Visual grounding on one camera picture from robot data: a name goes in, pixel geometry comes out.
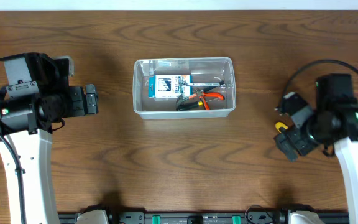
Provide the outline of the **silver ratchet wrench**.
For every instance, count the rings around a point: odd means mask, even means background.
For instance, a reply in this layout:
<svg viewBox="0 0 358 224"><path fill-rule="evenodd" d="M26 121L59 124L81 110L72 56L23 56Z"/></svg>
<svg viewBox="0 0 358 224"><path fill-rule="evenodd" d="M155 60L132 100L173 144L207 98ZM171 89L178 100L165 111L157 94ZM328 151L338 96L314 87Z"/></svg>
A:
<svg viewBox="0 0 358 224"><path fill-rule="evenodd" d="M220 87L225 86L224 83L188 83L186 80L181 80L178 82L181 86L192 86L192 87Z"/></svg>

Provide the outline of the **blue white screwdriver set box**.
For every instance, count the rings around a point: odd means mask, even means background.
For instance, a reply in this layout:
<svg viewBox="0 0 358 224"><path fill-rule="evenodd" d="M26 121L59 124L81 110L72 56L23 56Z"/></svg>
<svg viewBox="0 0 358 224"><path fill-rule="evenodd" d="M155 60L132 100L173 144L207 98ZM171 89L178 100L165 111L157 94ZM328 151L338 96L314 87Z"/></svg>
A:
<svg viewBox="0 0 358 224"><path fill-rule="evenodd" d="M179 81L191 83L191 75L155 75L149 79L150 98L178 98L181 94L189 96L192 87L181 86Z"/></svg>

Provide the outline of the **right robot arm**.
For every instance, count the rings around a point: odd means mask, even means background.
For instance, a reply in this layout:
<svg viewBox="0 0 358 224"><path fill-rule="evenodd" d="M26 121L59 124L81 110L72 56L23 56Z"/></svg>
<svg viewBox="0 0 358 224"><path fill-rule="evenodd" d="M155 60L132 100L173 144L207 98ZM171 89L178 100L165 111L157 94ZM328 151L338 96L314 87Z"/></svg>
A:
<svg viewBox="0 0 358 224"><path fill-rule="evenodd" d="M316 108L299 94L287 93L280 108L293 126L277 124L277 148L290 161L317 147L333 147L341 166L350 223L358 223L358 100L348 74L330 74L316 80Z"/></svg>

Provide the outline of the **small black handled hammer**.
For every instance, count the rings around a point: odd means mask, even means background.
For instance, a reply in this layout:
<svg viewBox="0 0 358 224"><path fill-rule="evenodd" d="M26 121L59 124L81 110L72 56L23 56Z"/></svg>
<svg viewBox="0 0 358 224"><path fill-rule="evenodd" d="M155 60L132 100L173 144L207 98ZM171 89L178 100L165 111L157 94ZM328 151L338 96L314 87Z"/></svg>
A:
<svg viewBox="0 0 358 224"><path fill-rule="evenodd" d="M214 87L202 87L201 90L204 90L206 93L209 93L210 90L213 90L215 89ZM189 96L184 96L183 94L181 94L178 99L177 99L177 105L182 102L182 101L188 101L188 100L192 100L194 98L198 98L197 96L195 96L194 93L190 94Z"/></svg>

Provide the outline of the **slim black yellow screwdriver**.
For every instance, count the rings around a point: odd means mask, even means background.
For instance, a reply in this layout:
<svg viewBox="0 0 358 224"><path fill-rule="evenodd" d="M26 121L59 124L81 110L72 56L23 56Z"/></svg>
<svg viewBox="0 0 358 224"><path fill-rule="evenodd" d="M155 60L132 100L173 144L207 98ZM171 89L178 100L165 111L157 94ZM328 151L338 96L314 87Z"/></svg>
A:
<svg viewBox="0 0 358 224"><path fill-rule="evenodd" d="M176 110L177 111L188 111L188 110L193 110L193 109L201 108L201 107L206 109L206 107L208 106L208 103L210 101L215 101L215 99L206 100L206 101L198 100L198 101L191 101L191 102L182 101L177 105Z"/></svg>

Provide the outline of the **stubby yellow black screwdriver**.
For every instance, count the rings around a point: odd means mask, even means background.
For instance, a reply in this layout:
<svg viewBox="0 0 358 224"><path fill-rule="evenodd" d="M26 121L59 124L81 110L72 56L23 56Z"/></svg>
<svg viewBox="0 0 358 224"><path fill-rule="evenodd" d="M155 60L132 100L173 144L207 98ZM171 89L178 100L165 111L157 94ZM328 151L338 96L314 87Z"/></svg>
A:
<svg viewBox="0 0 358 224"><path fill-rule="evenodd" d="M279 133L283 133L288 129L288 126L285 123L279 121L275 123L275 128Z"/></svg>

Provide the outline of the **orange handled cutting pliers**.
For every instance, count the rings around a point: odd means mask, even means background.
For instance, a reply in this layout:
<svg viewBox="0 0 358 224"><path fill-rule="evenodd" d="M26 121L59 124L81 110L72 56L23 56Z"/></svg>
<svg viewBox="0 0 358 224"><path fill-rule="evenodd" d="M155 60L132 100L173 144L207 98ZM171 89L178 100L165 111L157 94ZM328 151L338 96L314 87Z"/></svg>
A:
<svg viewBox="0 0 358 224"><path fill-rule="evenodd" d="M223 100L224 99L224 96L220 93L215 93L215 92L206 93L204 90L200 90L200 91L196 90L195 96L197 96L201 100L201 102L206 110L209 110L209 105L207 103L206 98L211 98L212 100Z"/></svg>

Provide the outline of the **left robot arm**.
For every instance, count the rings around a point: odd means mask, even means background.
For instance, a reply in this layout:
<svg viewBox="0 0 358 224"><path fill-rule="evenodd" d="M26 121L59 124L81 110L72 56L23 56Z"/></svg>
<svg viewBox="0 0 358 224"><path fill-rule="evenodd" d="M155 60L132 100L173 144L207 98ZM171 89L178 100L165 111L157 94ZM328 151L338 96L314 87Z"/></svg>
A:
<svg viewBox="0 0 358 224"><path fill-rule="evenodd" d="M11 223L59 223L52 183L52 125L98 114L93 84L71 86L74 62L45 53L3 57L8 84L0 89L0 156Z"/></svg>

